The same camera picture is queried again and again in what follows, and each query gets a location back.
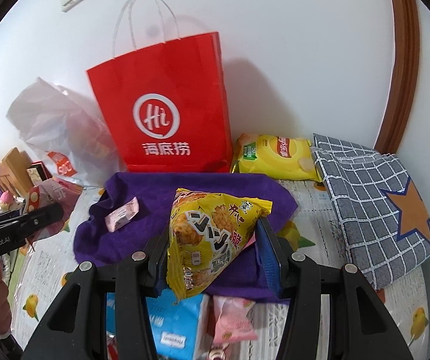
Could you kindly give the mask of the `small pink candy packet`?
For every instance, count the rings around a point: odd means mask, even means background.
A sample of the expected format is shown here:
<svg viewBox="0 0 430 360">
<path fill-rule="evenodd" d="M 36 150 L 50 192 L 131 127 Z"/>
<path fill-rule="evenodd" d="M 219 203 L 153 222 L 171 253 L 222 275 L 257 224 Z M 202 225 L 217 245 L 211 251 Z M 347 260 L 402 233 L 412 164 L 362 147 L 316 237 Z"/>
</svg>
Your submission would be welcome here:
<svg viewBox="0 0 430 360">
<path fill-rule="evenodd" d="M 136 197 L 133 197 L 129 202 L 115 209 L 105 217 L 105 224 L 110 233 L 114 233 L 118 229 L 128 224 L 139 212 L 139 203 Z"/>
</svg>

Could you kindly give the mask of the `pink snack packet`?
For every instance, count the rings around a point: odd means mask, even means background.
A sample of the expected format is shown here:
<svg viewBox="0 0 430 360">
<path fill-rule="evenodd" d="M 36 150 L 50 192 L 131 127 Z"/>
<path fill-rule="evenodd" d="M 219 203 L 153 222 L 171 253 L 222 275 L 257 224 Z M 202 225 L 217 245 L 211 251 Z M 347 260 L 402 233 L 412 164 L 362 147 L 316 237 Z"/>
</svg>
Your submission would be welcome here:
<svg viewBox="0 0 430 360">
<path fill-rule="evenodd" d="M 215 315 L 215 345 L 241 341 L 256 341 L 258 336 L 248 314 L 255 306 L 253 300 L 241 297 L 213 297 Z"/>
</svg>

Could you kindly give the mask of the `red Haidilao paper bag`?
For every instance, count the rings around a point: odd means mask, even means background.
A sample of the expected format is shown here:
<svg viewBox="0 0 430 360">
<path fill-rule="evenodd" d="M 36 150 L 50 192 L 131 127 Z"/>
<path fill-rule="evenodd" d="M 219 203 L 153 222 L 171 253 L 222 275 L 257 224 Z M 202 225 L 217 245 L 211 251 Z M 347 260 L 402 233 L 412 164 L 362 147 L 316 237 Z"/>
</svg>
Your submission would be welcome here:
<svg viewBox="0 0 430 360">
<path fill-rule="evenodd" d="M 228 172 L 233 145 L 217 32 L 134 48 L 87 75 L 131 172 Z"/>
</svg>

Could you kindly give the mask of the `grey checked star fabric bag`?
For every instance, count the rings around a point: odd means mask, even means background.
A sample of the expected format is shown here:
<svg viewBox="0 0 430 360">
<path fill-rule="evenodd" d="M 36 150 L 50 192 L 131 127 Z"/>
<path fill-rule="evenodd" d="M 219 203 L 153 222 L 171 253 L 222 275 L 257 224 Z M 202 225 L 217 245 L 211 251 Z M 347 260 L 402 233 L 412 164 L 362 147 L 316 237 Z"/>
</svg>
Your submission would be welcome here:
<svg viewBox="0 0 430 360">
<path fill-rule="evenodd" d="M 312 158 L 329 194 L 347 260 L 376 290 L 430 257 L 430 215 L 394 154 L 316 134 Z"/>
</svg>

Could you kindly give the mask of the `white Miniso plastic bag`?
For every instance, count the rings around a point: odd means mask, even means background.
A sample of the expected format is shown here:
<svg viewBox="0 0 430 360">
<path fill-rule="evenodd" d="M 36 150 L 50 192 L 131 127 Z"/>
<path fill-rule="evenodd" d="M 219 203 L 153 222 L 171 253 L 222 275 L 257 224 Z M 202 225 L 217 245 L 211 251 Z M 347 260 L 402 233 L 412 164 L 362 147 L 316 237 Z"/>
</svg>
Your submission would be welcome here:
<svg viewBox="0 0 430 360">
<path fill-rule="evenodd" d="M 101 187 L 123 164 L 97 103 L 38 77 L 12 102 L 7 119 L 53 176 Z"/>
</svg>

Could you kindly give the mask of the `purple towel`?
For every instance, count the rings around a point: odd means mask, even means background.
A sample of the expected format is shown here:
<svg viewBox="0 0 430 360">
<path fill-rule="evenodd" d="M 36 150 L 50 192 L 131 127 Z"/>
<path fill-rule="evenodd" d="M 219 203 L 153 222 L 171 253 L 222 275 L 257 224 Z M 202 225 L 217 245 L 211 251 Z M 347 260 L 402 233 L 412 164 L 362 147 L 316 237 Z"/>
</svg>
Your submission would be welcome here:
<svg viewBox="0 0 430 360">
<path fill-rule="evenodd" d="M 89 219 L 77 228 L 76 260 L 110 265 L 143 250 L 152 237 L 168 227 L 179 188 L 270 201 L 273 208 L 266 218 L 275 232 L 284 227 L 297 208 L 295 199 L 283 186 L 262 174 L 119 172 L 107 181 L 101 200 L 89 209 Z M 133 197 L 138 199 L 139 212 L 124 227 L 109 233 L 105 217 Z M 278 300 L 268 287 L 256 249 L 249 242 L 202 293 L 257 302 Z"/>
</svg>

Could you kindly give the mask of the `dark framed picture box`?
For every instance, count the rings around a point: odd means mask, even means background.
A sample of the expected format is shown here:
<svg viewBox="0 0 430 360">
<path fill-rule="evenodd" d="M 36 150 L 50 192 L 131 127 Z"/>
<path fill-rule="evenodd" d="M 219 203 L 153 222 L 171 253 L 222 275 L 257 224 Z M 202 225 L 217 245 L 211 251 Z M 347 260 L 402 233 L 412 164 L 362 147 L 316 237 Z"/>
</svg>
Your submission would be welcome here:
<svg viewBox="0 0 430 360">
<path fill-rule="evenodd" d="M 52 177 L 52 174 L 48 171 L 42 161 L 31 163 L 31 165 L 26 169 L 26 172 L 34 186 L 37 186 Z"/>
</svg>

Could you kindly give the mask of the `wooden side shelf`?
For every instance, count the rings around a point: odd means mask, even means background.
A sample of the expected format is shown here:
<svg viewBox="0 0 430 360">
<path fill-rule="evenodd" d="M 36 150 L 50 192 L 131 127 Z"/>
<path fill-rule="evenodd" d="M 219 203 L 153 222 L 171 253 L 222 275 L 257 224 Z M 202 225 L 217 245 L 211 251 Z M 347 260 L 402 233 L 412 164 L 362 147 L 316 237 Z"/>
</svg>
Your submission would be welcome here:
<svg viewBox="0 0 430 360">
<path fill-rule="evenodd" d="M 0 189 L 14 196 L 24 197 L 33 182 L 27 169 L 32 165 L 29 156 L 18 148 L 11 149 L 0 161 Z"/>
</svg>

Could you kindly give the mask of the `wooden door frame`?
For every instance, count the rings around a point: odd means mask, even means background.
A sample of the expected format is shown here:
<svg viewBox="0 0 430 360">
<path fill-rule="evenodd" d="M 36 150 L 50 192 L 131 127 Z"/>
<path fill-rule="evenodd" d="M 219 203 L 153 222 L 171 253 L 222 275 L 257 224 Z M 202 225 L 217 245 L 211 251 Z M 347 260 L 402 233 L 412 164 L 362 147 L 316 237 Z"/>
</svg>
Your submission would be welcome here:
<svg viewBox="0 0 430 360">
<path fill-rule="evenodd" d="M 416 0 L 391 0 L 395 57 L 375 150 L 397 152 L 412 110 L 420 63 L 421 34 Z"/>
</svg>

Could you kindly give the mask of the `yellow triangular snack bag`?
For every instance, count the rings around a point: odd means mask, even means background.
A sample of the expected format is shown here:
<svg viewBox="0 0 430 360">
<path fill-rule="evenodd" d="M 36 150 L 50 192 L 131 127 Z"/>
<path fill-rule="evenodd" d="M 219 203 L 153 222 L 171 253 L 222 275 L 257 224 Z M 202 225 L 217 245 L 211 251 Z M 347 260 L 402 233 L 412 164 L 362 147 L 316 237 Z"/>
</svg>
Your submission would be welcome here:
<svg viewBox="0 0 430 360">
<path fill-rule="evenodd" d="M 168 287 L 178 300 L 199 295 L 238 257 L 273 203 L 177 189 L 170 213 Z"/>
</svg>

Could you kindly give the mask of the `blue tissue pack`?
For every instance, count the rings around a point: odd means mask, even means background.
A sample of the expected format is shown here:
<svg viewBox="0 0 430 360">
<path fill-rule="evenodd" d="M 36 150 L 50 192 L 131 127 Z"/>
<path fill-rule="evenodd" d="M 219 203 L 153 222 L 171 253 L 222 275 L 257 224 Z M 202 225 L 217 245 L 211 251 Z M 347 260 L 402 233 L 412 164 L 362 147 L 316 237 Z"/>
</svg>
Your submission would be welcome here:
<svg viewBox="0 0 430 360">
<path fill-rule="evenodd" d="M 209 296 L 183 300 L 171 289 L 146 299 L 151 331 L 159 359 L 198 359 L 206 351 Z"/>
</svg>

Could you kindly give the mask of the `yellow potato chips bag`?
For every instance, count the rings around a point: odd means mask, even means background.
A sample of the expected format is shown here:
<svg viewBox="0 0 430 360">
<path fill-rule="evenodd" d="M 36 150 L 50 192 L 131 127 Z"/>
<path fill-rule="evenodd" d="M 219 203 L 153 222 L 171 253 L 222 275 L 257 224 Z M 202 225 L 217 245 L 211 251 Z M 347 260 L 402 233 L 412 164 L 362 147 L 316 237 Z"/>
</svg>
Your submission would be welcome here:
<svg viewBox="0 0 430 360">
<path fill-rule="evenodd" d="M 231 172 L 321 182 L 312 159 L 311 141 L 304 138 L 243 133 L 235 144 Z"/>
</svg>

